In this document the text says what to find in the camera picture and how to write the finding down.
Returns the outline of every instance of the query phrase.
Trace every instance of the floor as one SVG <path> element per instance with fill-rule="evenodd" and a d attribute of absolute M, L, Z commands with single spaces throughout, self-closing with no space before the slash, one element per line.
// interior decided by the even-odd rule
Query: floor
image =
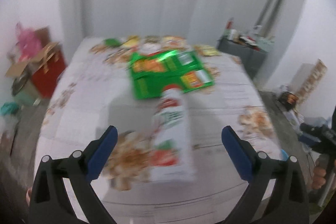
<path fill-rule="evenodd" d="M 270 119 L 277 131 L 282 149 L 298 158 L 307 185 L 310 185 L 314 162 L 307 157 L 297 135 L 283 113 L 274 103 L 271 93 L 260 92 Z M 25 194 L 33 184 L 36 142 L 48 101 L 37 107 L 26 107 L 20 122 L 11 156 L 0 152 L 0 219 L 4 223 L 28 223 Z"/>

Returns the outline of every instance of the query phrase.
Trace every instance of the green packet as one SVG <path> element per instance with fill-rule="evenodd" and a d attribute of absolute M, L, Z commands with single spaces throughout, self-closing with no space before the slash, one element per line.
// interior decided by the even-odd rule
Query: green packet
<path fill-rule="evenodd" d="M 183 92 L 189 92 L 214 85 L 214 79 L 205 69 L 188 71 L 176 76 L 144 76 L 133 79 L 133 90 L 137 99 L 160 97 L 165 86 L 179 85 Z"/>
<path fill-rule="evenodd" d="M 195 52 L 171 50 L 153 55 L 134 52 L 131 56 L 130 70 L 133 79 L 144 76 L 176 76 L 191 70 L 203 69 L 202 62 Z"/>

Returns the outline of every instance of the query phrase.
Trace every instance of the white tablecloth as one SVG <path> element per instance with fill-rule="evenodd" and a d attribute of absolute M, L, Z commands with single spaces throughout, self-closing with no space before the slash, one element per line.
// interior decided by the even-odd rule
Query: white tablecloth
<path fill-rule="evenodd" d="M 68 157 L 99 138 L 109 125 L 118 132 L 149 132 L 157 99 L 136 100 L 125 65 L 103 64 L 109 54 L 89 53 L 102 38 L 85 39 L 76 51 L 51 99 L 36 149 L 35 173 L 43 155 L 53 159 Z M 100 176 L 92 187 L 117 221 L 124 223 L 216 223 L 226 218 L 240 199 L 247 183 L 240 179 L 221 143 L 221 130 L 230 125 L 242 136 L 238 115 L 245 106 L 263 108 L 257 91 L 243 66 L 222 54 L 203 61 L 217 67 L 210 94 L 198 90 L 186 93 L 194 145 L 196 180 L 184 187 L 165 187 L 153 183 L 133 183 L 130 191 L 118 192 L 110 180 Z M 256 150 L 280 158 L 276 137 L 251 135 Z M 79 218 L 86 220 L 70 182 L 65 181 L 69 198 Z M 265 196 L 270 195 L 270 184 Z"/>

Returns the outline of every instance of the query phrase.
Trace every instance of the blue gripper pad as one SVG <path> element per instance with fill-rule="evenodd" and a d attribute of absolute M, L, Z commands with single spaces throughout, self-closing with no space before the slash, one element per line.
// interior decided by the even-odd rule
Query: blue gripper pad
<path fill-rule="evenodd" d="M 118 131 L 115 127 L 109 126 L 105 133 L 100 137 L 99 140 L 93 141 L 90 144 L 98 143 L 95 151 L 90 156 L 89 161 L 87 162 L 87 174 L 86 180 L 91 182 L 99 177 L 104 165 L 111 155 L 112 150 L 116 146 L 118 141 Z"/>
<path fill-rule="evenodd" d="M 242 180 L 251 183 L 253 179 L 253 163 L 241 146 L 241 141 L 235 131 L 226 126 L 222 130 L 222 143 L 225 146 L 233 164 Z"/>

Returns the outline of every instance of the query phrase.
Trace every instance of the red cap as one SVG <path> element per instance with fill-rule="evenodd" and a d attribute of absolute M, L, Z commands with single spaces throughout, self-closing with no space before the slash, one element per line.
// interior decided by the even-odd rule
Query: red cap
<path fill-rule="evenodd" d="M 178 85 L 178 84 L 170 84 L 170 85 L 166 85 L 162 92 L 166 91 L 166 90 L 170 90 L 170 89 L 179 89 L 181 90 L 182 88 Z"/>

